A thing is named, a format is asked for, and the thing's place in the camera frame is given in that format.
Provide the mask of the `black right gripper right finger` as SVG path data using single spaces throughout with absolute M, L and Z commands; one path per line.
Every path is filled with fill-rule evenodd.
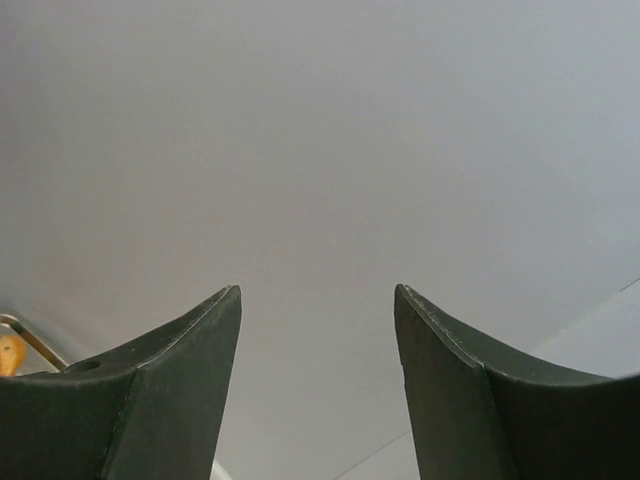
M 406 285 L 394 323 L 424 479 L 635 479 L 639 380 L 536 358 Z

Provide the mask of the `long orange toy bread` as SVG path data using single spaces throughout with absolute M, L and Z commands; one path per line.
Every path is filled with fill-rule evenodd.
M 14 376 L 17 369 L 24 362 L 27 347 L 24 340 L 18 335 L 0 336 L 0 375 L 2 377 Z

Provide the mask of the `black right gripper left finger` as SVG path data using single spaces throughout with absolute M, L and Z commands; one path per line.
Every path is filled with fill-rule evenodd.
M 241 326 L 226 287 L 58 373 L 1 381 L 5 479 L 207 479 Z

